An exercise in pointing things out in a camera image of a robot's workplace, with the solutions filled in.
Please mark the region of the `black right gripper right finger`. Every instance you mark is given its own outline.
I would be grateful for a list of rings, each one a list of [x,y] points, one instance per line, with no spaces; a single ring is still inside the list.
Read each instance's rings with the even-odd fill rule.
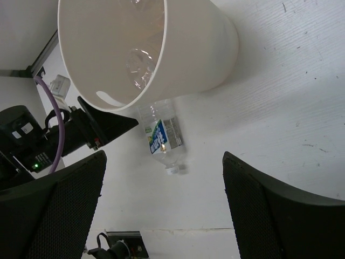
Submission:
[[[230,152],[225,192],[241,258],[344,258],[344,201],[293,187]]]

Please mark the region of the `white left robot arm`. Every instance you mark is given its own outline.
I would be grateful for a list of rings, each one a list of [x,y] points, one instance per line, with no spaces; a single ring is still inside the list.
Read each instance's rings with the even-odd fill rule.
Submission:
[[[65,129],[63,156],[82,146],[98,150],[122,136],[139,123],[134,118],[103,112],[78,97],[80,108],[62,108]],[[32,173],[39,173],[50,166],[56,157],[59,142],[58,126],[49,127],[54,118],[51,111],[45,127],[24,105],[1,111],[1,190],[34,180]]]

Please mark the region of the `blue label clear water bottle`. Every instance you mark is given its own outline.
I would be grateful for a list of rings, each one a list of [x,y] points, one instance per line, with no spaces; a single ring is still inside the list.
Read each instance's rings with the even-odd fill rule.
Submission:
[[[126,71],[131,83],[142,91],[149,83],[156,68],[154,57],[143,49],[131,49],[126,61]]]

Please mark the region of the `green white label water bottle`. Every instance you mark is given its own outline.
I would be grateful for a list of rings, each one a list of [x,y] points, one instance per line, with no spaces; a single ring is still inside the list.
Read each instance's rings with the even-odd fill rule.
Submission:
[[[152,157],[165,166],[167,174],[180,173],[185,144],[174,102],[165,99],[142,105],[138,111]]]

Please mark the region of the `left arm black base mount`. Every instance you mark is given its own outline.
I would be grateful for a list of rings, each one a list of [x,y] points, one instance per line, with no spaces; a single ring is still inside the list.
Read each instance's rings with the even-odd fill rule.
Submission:
[[[150,258],[139,231],[110,231],[96,236],[96,247],[86,249],[92,258]]]

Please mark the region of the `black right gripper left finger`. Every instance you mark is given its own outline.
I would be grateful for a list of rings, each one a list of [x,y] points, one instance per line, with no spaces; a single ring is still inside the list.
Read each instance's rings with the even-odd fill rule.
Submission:
[[[98,151],[1,191],[1,258],[81,258],[106,171]]]

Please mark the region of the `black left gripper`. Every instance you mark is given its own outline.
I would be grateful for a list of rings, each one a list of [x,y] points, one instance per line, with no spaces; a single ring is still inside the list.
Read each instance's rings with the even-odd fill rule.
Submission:
[[[72,107],[70,111],[60,109],[65,130],[61,156],[67,156],[82,146],[97,150],[139,124],[134,118],[97,110],[81,96],[77,100],[81,108]],[[55,116],[55,111],[51,111],[45,119],[44,136],[40,143],[41,159],[56,157],[59,145],[59,127],[49,128],[49,121]]]

